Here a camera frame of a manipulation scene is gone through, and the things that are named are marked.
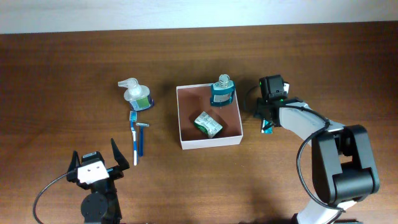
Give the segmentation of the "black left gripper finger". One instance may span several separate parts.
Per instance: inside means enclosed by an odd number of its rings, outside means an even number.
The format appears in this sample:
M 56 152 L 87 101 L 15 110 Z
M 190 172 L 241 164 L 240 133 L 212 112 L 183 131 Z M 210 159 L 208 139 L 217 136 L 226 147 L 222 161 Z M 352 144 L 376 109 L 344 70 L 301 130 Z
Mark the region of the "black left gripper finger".
M 79 167 L 80 167 L 80 159 L 78 157 L 78 153 L 76 151 L 73 151 L 72 159 L 68 167 L 68 173 L 76 172 L 77 168 Z
M 127 159 L 123 156 L 121 151 L 118 149 L 116 142 L 113 138 L 111 138 L 111 147 L 113 150 L 114 160 L 118 163 L 118 166 L 121 170 L 126 170 L 130 168 L 130 165 Z

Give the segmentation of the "teal Colgate toothpaste tube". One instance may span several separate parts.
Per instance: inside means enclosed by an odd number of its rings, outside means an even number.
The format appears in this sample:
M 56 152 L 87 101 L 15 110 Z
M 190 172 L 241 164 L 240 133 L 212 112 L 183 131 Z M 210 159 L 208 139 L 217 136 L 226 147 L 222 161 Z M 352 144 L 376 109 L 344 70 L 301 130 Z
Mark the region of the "teal Colgate toothpaste tube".
M 274 127 L 274 123 L 272 121 L 263 119 L 262 124 L 261 124 L 261 133 L 262 134 L 272 134 L 273 127 Z

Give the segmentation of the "blue Listerine mouthwash bottle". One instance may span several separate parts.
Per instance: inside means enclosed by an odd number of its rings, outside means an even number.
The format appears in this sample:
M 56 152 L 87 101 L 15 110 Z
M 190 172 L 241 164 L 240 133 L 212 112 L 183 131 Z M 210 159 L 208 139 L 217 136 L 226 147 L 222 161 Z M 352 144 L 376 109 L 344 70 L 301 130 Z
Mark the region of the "blue Listerine mouthwash bottle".
M 227 74 L 222 74 L 216 83 L 211 85 L 210 105 L 222 107 L 233 102 L 235 84 Z

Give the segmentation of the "white green soap packet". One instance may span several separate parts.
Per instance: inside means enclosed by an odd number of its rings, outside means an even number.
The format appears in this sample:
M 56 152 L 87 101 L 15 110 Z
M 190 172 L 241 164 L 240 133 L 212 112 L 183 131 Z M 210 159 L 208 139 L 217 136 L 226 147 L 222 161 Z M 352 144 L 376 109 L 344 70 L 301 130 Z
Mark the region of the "white green soap packet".
M 223 129 L 222 125 L 206 112 L 202 112 L 193 123 L 196 128 L 205 133 L 210 139 L 215 137 Z

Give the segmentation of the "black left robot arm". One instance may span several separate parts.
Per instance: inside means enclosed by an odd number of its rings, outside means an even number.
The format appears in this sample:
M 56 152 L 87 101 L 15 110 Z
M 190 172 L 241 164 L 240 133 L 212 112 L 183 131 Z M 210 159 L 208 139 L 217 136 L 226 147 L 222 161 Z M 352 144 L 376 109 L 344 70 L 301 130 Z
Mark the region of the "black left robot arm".
M 115 180 L 124 177 L 129 168 L 127 159 L 111 140 L 116 166 L 107 168 L 103 156 L 95 151 L 82 157 L 76 151 L 67 170 L 67 180 L 84 190 L 90 190 L 81 203 L 81 214 L 85 223 L 119 223 L 122 220 Z

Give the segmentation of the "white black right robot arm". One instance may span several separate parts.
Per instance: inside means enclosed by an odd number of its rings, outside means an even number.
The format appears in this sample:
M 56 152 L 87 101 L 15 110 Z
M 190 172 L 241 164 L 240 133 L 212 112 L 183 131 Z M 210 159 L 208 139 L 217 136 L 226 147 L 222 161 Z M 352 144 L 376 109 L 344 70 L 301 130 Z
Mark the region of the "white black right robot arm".
M 310 201 L 292 223 L 334 223 L 378 192 L 381 183 L 364 126 L 334 122 L 298 99 L 259 98 L 255 114 L 264 117 L 264 130 L 282 127 L 303 139 L 296 170 Z

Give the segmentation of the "blue disposable razor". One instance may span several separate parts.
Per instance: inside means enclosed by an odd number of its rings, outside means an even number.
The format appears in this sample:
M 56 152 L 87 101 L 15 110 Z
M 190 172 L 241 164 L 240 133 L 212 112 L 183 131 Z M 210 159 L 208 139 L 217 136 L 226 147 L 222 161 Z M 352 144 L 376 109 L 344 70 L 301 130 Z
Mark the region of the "blue disposable razor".
M 150 125 L 147 123 L 136 123 L 136 126 L 139 127 L 139 150 L 138 155 L 142 157 L 144 155 L 144 129 L 149 127 Z

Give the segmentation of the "blue white toothbrush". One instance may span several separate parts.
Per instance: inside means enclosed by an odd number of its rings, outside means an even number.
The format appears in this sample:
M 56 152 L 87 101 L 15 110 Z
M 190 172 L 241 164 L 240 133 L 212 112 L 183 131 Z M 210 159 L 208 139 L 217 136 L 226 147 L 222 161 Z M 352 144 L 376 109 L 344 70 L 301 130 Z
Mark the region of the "blue white toothbrush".
M 137 113 L 135 111 L 130 111 L 129 113 L 129 122 L 132 132 L 132 141 L 133 141 L 133 165 L 136 166 L 138 163 L 138 156 L 137 156 L 137 140 L 136 140 L 136 130 L 134 128 L 134 123 L 137 120 Z

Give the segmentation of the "clear pump soap bottle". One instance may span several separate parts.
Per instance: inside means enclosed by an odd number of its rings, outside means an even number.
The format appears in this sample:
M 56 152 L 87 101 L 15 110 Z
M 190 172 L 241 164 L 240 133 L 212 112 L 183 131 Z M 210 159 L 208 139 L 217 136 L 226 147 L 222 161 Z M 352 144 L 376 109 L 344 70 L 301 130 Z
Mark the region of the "clear pump soap bottle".
M 128 78 L 118 82 L 119 87 L 126 88 L 124 99 L 130 104 L 133 111 L 144 111 L 154 106 L 150 90 L 145 85 L 140 85 L 136 78 Z

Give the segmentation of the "pink open box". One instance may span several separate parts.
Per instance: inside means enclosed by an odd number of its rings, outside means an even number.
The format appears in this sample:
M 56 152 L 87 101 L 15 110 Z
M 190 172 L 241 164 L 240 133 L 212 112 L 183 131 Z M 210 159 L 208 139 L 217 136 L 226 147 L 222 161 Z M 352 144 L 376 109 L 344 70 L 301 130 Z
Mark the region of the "pink open box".
M 243 125 L 237 96 L 233 102 L 222 107 L 210 105 L 211 85 L 185 85 L 176 87 L 179 138 L 183 150 L 206 147 L 232 146 L 241 143 Z M 194 120 L 206 112 L 223 129 L 209 138 L 194 125 Z

